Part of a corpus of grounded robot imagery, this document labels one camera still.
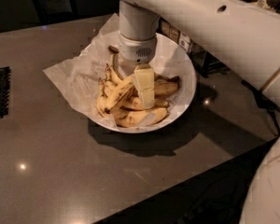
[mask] white robotic arm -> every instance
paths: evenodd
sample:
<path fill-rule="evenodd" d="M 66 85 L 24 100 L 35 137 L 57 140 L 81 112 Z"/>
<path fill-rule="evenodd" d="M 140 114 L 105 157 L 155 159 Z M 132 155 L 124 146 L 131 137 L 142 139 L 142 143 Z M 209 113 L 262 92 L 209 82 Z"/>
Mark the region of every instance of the white robotic arm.
<path fill-rule="evenodd" d="M 123 1 L 130 4 L 128 7 L 134 5 L 145 8 L 168 20 L 280 107 L 279 14 L 239 0 Z M 130 28 L 133 28 L 140 24 L 133 30 L 133 35 L 151 34 L 158 16 L 151 12 L 147 11 L 151 17 L 147 21 L 151 24 L 150 27 L 135 22 L 135 17 L 145 21 L 145 16 L 135 15 L 136 13 L 131 11 L 125 12 L 125 21 L 121 22 L 120 26 L 132 24 Z M 139 37 L 134 39 L 130 35 L 126 38 L 132 43 L 133 40 L 141 41 Z M 152 37 L 146 37 L 142 41 L 151 40 Z M 137 56 L 133 57 L 134 63 L 137 63 L 138 59 Z"/>

